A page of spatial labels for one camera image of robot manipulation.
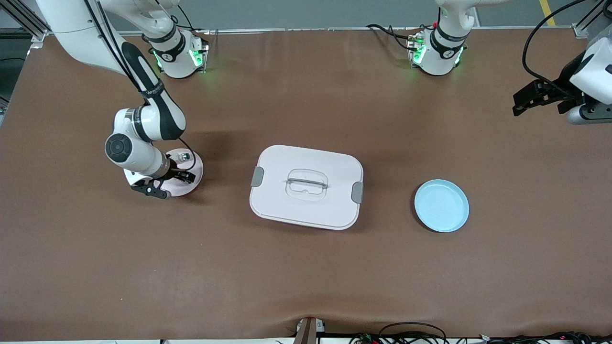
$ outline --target container lid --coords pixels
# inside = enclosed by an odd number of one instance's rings
[[[350,155],[271,146],[253,174],[251,209],[269,220],[344,230],[359,215],[363,175]]]

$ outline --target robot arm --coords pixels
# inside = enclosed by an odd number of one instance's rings
[[[515,93],[514,115],[561,102],[557,109],[571,124],[612,123],[612,25],[568,63],[553,83],[565,94],[542,80]]]
[[[106,140],[108,158],[126,170],[132,189],[143,191],[153,179],[177,178],[193,182],[194,175],[176,168],[151,143],[176,140],[185,130],[185,116],[166,92],[140,50],[126,42],[107,21],[100,2],[95,0],[38,0],[38,5],[60,44],[76,60],[126,75],[142,95],[145,104],[119,110],[113,133]],[[155,192],[167,198],[162,190]]]
[[[475,18],[470,9],[475,6],[495,5],[509,0],[435,0],[439,6],[438,24],[417,34],[420,38],[411,46],[412,63],[432,75],[449,73],[459,62],[463,43]]]
[[[160,68],[173,78],[185,78],[206,68],[208,43],[176,26],[166,10],[179,0],[101,0],[102,7],[125,18],[143,32]]]

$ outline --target blue plate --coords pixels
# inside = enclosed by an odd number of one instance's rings
[[[443,233],[461,228],[469,215],[465,193],[443,179],[434,179],[419,187],[414,209],[425,226]]]

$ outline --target metal frame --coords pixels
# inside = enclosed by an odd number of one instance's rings
[[[49,26],[21,0],[0,0],[0,8],[32,34],[33,42],[42,42],[51,31]]]

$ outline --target gray floor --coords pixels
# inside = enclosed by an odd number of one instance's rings
[[[35,12],[35,0],[23,0]],[[580,19],[599,0],[586,0],[559,15],[558,26],[568,26]],[[556,10],[570,0],[548,0]],[[438,8],[433,0],[181,0],[181,6],[192,25],[203,29],[327,29],[331,27],[364,27],[377,23],[396,27],[416,27],[437,19]],[[177,8],[171,9],[181,24],[187,24]],[[539,0],[513,0],[491,7],[479,7],[481,26],[534,26],[544,18]],[[110,15],[118,31],[136,31],[124,19]],[[600,16],[589,27],[594,36],[608,26],[609,20]],[[17,28],[18,24],[0,10],[0,29]],[[0,58],[25,57],[27,40],[1,39]],[[9,99],[19,72],[21,61],[0,62],[0,95]]]

